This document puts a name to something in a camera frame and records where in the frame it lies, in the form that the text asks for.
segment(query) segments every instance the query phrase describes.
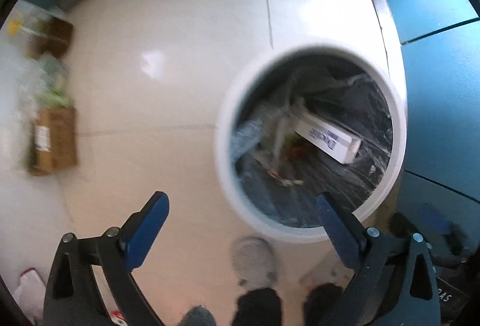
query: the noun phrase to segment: floor tile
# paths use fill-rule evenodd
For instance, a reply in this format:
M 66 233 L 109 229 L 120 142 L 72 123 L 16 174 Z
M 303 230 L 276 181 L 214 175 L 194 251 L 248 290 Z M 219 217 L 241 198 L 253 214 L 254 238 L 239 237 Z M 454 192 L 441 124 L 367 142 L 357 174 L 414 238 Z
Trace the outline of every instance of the floor tile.
M 328 38 L 357 47 L 387 72 L 382 33 L 371 0 L 268 0 L 274 47 Z
M 214 124 L 234 77 L 270 47 L 266 0 L 102 1 L 91 131 Z
M 92 67 L 98 48 L 99 16 L 105 11 L 104 0 L 85 0 L 71 10 L 67 20 L 74 26 L 73 41 L 63 57 L 69 71 L 67 94 L 73 99 L 76 131 L 90 130 Z
M 80 137 L 79 147 L 86 153 L 74 169 L 77 175 L 66 172 L 62 177 L 79 237 L 121 225 L 156 190 L 169 195 L 169 218 L 134 277 L 152 306 L 172 322 L 195 304 L 204 304 L 217 320 L 227 322 L 242 294 L 231 268 L 230 246 L 254 231 L 220 191 L 213 135 L 213 129 L 182 129 Z M 278 289 L 285 295 L 285 317 L 293 322 L 303 300 L 297 294 L 298 279 L 330 244 L 273 244 L 281 260 Z
M 46 281 L 58 244 L 71 231 L 72 222 L 54 176 L 2 170 L 0 183 L 0 264 L 2 278 L 13 291 L 18 276 L 28 268 L 34 267 Z

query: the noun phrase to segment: brown cardboard box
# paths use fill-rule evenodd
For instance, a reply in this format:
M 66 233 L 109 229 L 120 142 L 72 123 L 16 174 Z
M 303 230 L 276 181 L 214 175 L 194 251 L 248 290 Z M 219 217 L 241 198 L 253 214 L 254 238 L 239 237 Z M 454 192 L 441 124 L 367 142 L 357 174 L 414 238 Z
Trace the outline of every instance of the brown cardboard box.
M 55 58 L 60 59 L 68 50 L 74 26 L 64 20 L 51 17 L 42 24 L 43 35 L 32 37 L 29 56 L 38 59 L 44 52 L 50 52 Z
M 37 169 L 57 173 L 77 164 L 75 108 L 43 108 L 35 127 Z

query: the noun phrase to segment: screw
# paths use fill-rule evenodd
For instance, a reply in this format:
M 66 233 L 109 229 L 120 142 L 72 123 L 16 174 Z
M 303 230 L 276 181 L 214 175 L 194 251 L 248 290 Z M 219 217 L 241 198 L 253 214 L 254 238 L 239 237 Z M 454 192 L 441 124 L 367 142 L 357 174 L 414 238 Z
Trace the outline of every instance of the screw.
M 412 237 L 413 237 L 413 240 L 414 240 L 415 242 L 419 242 L 419 243 L 420 243 L 420 242 L 423 241 L 422 235 L 419 234 L 418 232 L 416 232 L 415 234 L 413 234 Z
M 380 235 L 380 231 L 376 227 L 368 227 L 367 234 L 375 238 Z
M 118 227 L 110 227 L 105 231 L 107 237 L 114 237 L 120 232 Z
M 62 241 L 65 242 L 65 243 L 68 243 L 70 242 L 72 239 L 74 238 L 74 235 L 69 232 L 67 234 L 65 234 L 63 237 L 62 237 Z

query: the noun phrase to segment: trash can opening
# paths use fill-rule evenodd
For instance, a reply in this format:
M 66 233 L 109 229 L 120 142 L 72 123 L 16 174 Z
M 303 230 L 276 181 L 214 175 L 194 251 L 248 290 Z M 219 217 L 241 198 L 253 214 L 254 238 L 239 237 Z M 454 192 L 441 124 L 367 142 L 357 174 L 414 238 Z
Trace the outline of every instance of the trash can opening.
M 387 101 L 347 58 L 297 53 L 250 87 L 230 138 L 245 196 L 292 228 L 320 227 L 316 196 L 329 191 L 353 212 L 386 172 L 393 145 Z

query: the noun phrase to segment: white box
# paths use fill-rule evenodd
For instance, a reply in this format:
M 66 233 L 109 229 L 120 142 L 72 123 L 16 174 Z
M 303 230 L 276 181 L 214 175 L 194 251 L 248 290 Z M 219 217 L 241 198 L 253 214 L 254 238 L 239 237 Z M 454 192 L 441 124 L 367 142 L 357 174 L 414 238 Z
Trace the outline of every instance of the white box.
M 312 115 L 306 109 L 298 111 L 294 131 L 313 143 L 341 164 L 351 164 L 362 139 L 342 127 Z

